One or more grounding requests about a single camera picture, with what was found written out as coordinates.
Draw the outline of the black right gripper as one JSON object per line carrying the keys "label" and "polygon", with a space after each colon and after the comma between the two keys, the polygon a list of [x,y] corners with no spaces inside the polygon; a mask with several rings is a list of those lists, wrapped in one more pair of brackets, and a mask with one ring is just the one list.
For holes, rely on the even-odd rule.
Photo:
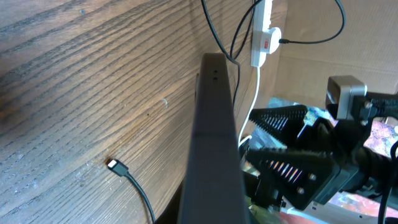
{"label": "black right gripper", "polygon": [[304,210],[311,202],[326,204],[337,192],[349,192],[374,200],[376,180],[371,167],[376,156],[364,146],[343,142],[343,132],[360,130],[361,142],[371,125],[340,121],[337,126],[323,118],[304,126],[305,105],[253,109],[249,120],[286,149],[245,147],[245,159],[259,176],[245,173],[246,195],[261,207],[291,205]]}

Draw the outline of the Samsung Galaxy S24 smartphone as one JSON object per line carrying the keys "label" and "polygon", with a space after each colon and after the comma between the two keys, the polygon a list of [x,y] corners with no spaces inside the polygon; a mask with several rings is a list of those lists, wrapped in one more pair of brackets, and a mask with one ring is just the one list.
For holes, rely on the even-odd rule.
{"label": "Samsung Galaxy S24 smartphone", "polygon": [[179,223],[249,223],[226,57],[205,53]]}

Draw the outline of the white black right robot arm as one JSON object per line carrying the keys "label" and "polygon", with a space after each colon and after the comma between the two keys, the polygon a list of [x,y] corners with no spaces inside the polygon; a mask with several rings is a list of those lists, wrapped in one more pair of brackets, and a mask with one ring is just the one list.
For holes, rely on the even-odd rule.
{"label": "white black right robot arm", "polygon": [[352,118],[336,124],[318,118],[306,125],[307,111],[304,105],[251,111],[249,119],[282,147],[239,146],[242,160],[259,172],[244,174],[247,196],[262,208],[306,212],[312,203],[324,205],[338,192],[348,192],[379,203],[378,223],[396,223],[386,210],[397,207],[397,146],[383,156],[365,142],[375,118],[397,117],[397,96],[355,96]]}

